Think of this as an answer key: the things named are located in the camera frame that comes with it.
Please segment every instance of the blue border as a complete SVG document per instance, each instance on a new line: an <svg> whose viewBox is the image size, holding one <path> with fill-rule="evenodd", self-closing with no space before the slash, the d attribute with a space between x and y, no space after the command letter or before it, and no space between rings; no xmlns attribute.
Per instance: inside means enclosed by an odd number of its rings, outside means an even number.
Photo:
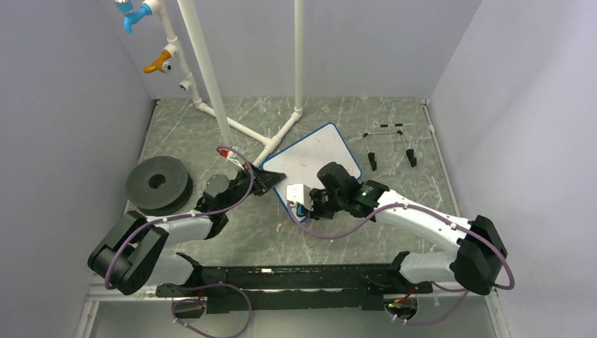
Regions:
<svg viewBox="0 0 597 338"><path fill-rule="evenodd" d="M265 161L263 161L263 163L261 163L261 165L259 166L260 169L263 169L263 165L266 164L269 160L271 160L272 158L280 155L282 152L286 151L288 148L290 148L291 146L299 143L300 141L306 139L307 137L311 136L312 134L318 132L319 130L323 129L325 126L327 125L333 125L334 128L336 128L336 131L338 132L338 135L340 135L340 139L342 140L342 142L344 142L344 146L346 146L346 148L348 149L348 153L352 156L353 160L356 163L356 167L358 168L359 174L358 177L356 178L357 180L361 178L361 176L363 176L363 169L360 168L360 165L358 164L358 161L356 160L356 158L353 155L353 152L351 151L351 149L348 147L348 144L346 143L346 140L344 139L344 136L342 136L342 133L340 132L340 129L338 129L338 126L333 123L333 122L328 122L325 123L324 125L322 125L321 127L317 128L316 130L313 130L312 132L308 133L307 135L301 137L300 139L296 140L294 143L290 144L289 146L286 146L285 148L283 148L282 150L278 151L277 153L273 154L272 156L268 157L265 159ZM276 191L276 189L274 189L274 193L276 193L276 196L278 196L279 202L280 204L282 204L282 206L284 207L284 209L286 210L286 213L288 214L288 216L291 218L292 216L290 215L290 210L288 210L288 207L284 204L284 200L282 200L282 197L278 194L278 192ZM303 218L301 220L301 223L305 222L307 220L307 217Z"/></svg>

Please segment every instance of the orange valve handle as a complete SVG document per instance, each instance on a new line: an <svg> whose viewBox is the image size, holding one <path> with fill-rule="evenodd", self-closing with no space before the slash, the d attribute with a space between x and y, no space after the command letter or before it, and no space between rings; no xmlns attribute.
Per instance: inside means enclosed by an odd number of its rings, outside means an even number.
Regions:
<svg viewBox="0 0 597 338"><path fill-rule="evenodd" d="M170 65L167 64L168 68L164 68L164 63L171 57L172 55L170 55L170 52L164 49L162 54L156 60L154 60L151 65L143 68L143 73L149 74L155 72L156 70L166 73L170 70Z"/></svg>

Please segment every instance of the black disc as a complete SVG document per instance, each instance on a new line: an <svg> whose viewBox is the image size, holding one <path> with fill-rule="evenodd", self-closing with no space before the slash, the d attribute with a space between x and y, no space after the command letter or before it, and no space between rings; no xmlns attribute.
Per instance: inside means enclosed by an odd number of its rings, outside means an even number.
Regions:
<svg viewBox="0 0 597 338"><path fill-rule="evenodd" d="M126 190L128 199L142 213L165 216L187 204L193 193L193 180L182 162L157 156L134 167Z"/></svg>

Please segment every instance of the wall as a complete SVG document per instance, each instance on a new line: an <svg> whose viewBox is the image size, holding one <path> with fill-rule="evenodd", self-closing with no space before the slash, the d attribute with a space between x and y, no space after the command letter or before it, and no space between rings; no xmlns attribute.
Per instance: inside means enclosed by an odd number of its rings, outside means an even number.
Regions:
<svg viewBox="0 0 597 338"><path fill-rule="evenodd" d="M72 337L151 100L96 1L0 5L0 336Z"/></svg>
<svg viewBox="0 0 597 338"><path fill-rule="evenodd" d="M305 95L429 97L480 2L305 1ZM144 18L126 35L113 1L101 3L142 72L166 43L159 19ZM198 75L177 2L167 3ZM222 95L293 95L292 0L196 0L196 7ZM154 98L185 95L178 70L142 77Z"/></svg>
<svg viewBox="0 0 597 338"><path fill-rule="evenodd" d="M592 0L484 0L432 96L465 215L510 252L514 337L597 332L596 33Z"/></svg>

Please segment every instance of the blue valve handle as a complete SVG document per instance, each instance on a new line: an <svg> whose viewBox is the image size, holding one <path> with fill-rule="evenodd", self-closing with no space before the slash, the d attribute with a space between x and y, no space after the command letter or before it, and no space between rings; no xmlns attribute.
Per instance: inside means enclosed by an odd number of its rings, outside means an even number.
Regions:
<svg viewBox="0 0 597 338"><path fill-rule="evenodd" d="M146 4L141 5L138 11L133 11L133 5L131 1L117 2L116 6L118 9L125 14L125 20L122 22L122 26L125 29L125 33L132 33L132 26L138 23L144 16L151 15L151 8Z"/></svg>

